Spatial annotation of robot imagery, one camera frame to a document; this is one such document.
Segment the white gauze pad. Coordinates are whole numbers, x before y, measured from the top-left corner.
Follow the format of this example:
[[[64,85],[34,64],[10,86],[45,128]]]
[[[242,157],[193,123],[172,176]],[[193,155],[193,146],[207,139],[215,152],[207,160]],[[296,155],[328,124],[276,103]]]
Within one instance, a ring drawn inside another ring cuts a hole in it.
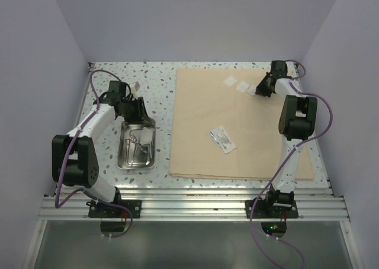
[[[236,90],[241,92],[241,93],[244,93],[249,89],[249,87],[250,87],[250,85],[247,82],[241,81],[239,83],[239,85],[236,87]]]
[[[251,96],[255,96],[256,95],[256,87],[255,86],[250,86],[246,92],[251,95]]]
[[[229,76],[223,83],[228,87],[232,87],[236,82],[237,79],[234,76]]]

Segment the small steel scissors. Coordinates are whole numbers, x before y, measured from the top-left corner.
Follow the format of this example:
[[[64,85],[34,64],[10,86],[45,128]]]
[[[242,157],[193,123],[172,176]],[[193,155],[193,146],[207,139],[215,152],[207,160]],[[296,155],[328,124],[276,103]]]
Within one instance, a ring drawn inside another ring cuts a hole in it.
[[[134,144],[134,151],[133,151],[133,160],[135,160],[137,154],[138,154],[138,151],[140,149],[140,142],[136,142]]]

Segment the steel tweezers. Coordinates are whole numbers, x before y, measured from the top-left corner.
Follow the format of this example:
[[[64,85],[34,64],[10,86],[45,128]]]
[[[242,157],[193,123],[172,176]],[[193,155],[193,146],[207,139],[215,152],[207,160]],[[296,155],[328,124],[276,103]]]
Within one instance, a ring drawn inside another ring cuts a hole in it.
[[[147,151],[148,151],[148,158],[151,161],[152,159],[152,143],[153,143],[153,136],[154,136],[154,129],[148,128],[148,144],[147,144]]]
[[[148,165],[150,163],[150,155],[145,152],[131,153],[127,158],[129,165]]]

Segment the steel hemostat forceps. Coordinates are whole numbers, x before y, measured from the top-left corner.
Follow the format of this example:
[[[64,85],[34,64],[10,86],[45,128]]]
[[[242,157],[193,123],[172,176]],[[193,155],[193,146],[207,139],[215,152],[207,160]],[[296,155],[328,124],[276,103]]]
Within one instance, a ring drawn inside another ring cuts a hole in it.
[[[134,135],[130,135],[126,139],[126,155],[128,156],[130,154],[130,146],[132,144],[135,144],[137,142],[137,138]]]

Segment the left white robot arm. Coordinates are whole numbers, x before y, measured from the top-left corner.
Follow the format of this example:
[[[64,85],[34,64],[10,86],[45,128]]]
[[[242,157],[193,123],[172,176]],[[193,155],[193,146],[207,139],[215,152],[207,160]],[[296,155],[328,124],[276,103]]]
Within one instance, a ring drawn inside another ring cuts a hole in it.
[[[102,202],[109,217],[117,217],[123,202],[118,188],[100,177],[95,142],[118,117],[127,123],[149,121],[143,97],[134,100],[96,100],[89,114],[65,135],[52,140],[52,176],[57,183],[55,208],[62,207],[75,193],[84,192]]]

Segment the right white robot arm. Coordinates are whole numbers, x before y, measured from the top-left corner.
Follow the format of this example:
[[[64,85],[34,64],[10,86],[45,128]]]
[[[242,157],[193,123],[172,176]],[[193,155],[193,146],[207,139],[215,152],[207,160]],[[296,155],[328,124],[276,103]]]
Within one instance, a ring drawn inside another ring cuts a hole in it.
[[[314,132],[317,98],[301,95],[294,88],[286,68],[272,68],[256,87],[256,94],[270,97],[276,93],[284,98],[278,131],[282,136],[279,170],[270,183],[265,198],[257,199],[253,217],[298,217],[294,186],[303,142]]]

